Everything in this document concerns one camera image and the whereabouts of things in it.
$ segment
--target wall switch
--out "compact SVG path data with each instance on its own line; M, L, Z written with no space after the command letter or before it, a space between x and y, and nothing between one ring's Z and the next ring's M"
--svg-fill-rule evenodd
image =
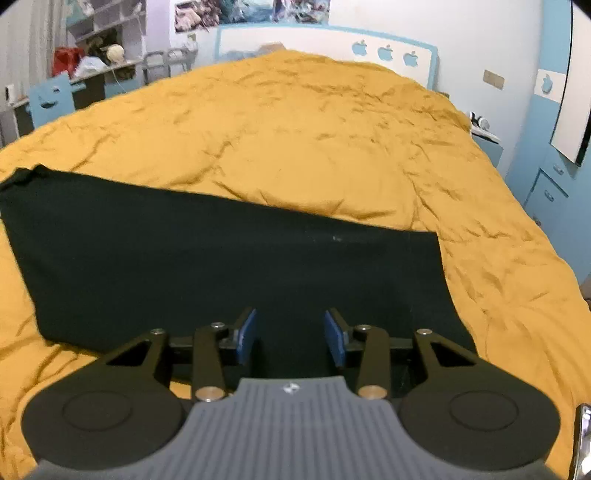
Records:
M496 73L492 73L489 70L484 71L484 77L482 78L485 83L492 85L493 87L502 90L505 86L505 79L501 75L497 75Z

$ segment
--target red bag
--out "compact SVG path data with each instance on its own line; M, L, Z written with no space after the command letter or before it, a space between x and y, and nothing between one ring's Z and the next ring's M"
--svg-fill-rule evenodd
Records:
M51 76L55 77L61 72L68 72L70 78L74 75L74 70L86 53L81 48L56 48L53 53L53 68Z

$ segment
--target black cloth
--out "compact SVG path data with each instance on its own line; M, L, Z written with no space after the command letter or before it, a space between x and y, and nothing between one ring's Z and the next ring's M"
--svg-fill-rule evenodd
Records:
M191 335L258 309L258 375L331 374L323 312L475 351L434 233L396 231L38 166L0 212L49 340L105 352L155 327Z

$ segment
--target headboard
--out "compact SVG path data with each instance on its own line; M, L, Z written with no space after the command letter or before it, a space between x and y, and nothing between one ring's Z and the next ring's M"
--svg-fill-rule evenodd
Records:
M237 24L217 29L215 60L230 51L255 51L267 43L325 55L335 60L367 61L382 65L432 89L437 47L368 30L328 25Z

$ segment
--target drawer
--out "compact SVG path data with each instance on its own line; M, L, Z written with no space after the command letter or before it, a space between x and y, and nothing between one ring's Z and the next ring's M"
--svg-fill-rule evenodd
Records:
M567 198L566 194L540 170L534 189L525 204L525 212L549 236L556 226Z
M568 195L571 187L579 173L579 167L564 157L558 150L551 145L548 146L542 170L548 175L556 185L563 189Z

